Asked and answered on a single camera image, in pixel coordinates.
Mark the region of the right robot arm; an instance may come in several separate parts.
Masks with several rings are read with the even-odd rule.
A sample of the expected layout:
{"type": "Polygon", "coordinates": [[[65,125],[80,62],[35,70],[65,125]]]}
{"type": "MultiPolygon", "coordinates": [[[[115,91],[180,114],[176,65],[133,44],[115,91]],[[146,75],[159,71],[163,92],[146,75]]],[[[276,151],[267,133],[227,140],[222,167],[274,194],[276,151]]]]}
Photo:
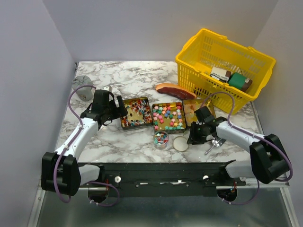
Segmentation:
{"type": "Polygon", "coordinates": [[[197,121],[191,124],[188,144],[204,144],[212,136],[229,141],[250,154],[249,161],[231,161],[224,165],[218,173],[221,184],[229,185],[240,177],[256,178],[268,184],[291,172],[291,163],[278,136],[252,133],[233,125],[224,117],[215,118],[206,106],[194,113],[197,121]]]}

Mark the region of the tin of star candies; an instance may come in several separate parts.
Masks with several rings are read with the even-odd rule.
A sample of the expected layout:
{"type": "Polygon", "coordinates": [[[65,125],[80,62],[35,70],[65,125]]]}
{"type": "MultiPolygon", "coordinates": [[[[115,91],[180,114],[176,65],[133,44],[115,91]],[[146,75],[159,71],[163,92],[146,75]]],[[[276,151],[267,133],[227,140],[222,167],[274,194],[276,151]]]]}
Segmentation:
{"type": "Polygon", "coordinates": [[[159,103],[152,105],[153,130],[165,131],[168,134],[183,133],[186,120],[181,102],[159,103]]]}

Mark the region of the metal candy scoop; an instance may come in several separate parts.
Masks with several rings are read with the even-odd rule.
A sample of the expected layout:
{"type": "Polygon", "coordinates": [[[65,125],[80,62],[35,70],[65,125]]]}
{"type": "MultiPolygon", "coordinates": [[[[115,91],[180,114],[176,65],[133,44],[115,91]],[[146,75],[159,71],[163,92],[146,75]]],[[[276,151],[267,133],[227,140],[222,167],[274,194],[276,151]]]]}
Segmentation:
{"type": "Polygon", "coordinates": [[[213,148],[218,148],[218,147],[221,147],[224,143],[226,142],[225,139],[215,139],[215,140],[212,140],[212,145],[211,147],[205,152],[205,155],[207,155],[213,148]]]}

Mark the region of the tin of popsicle gummies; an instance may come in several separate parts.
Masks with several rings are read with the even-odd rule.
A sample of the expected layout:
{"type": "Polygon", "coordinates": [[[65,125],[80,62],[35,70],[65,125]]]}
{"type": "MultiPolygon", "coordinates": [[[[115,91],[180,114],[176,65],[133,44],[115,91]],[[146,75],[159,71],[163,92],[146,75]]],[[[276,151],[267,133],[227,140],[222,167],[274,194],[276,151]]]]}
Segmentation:
{"type": "Polygon", "coordinates": [[[182,101],[187,129],[191,127],[192,122],[197,121],[195,111],[201,107],[201,104],[203,102],[204,99],[192,99],[182,101]]]}

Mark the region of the tin of lollipops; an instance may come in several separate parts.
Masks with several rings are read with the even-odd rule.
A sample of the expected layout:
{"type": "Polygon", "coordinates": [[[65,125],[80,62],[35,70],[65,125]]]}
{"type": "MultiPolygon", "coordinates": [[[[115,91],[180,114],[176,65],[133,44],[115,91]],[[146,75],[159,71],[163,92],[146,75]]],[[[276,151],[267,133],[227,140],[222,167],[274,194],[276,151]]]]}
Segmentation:
{"type": "Polygon", "coordinates": [[[152,126],[153,118],[147,97],[124,100],[127,116],[121,117],[121,127],[124,131],[152,126]]]}

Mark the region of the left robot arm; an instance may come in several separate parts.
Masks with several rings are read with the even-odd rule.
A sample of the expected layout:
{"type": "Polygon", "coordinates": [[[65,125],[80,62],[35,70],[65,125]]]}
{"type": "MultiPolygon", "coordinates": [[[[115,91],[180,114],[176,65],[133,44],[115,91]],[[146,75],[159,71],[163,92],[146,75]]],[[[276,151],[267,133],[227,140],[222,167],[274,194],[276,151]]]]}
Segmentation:
{"type": "Polygon", "coordinates": [[[68,139],[53,153],[42,157],[41,187],[59,196],[74,196],[80,186],[91,183],[101,186],[105,175],[97,165],[78,165],[78,160],[91,138],[102,126],[127,116],[128,112],[121,96],[108,90],[97,89],[92,103],[78,116],[79,123],[68,139]]]}

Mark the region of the round jar lid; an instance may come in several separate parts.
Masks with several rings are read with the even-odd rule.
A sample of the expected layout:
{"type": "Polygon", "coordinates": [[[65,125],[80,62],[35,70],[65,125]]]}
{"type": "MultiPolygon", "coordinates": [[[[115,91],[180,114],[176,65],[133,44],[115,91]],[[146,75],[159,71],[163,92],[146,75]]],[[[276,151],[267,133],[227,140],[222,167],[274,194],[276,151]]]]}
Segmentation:
{"type": "Polygon", "coordinates": [[[173,140],[173,148],[179,152],[184,152],[188,149],[187,139],[183,136],[178,136],[173,140]]]}

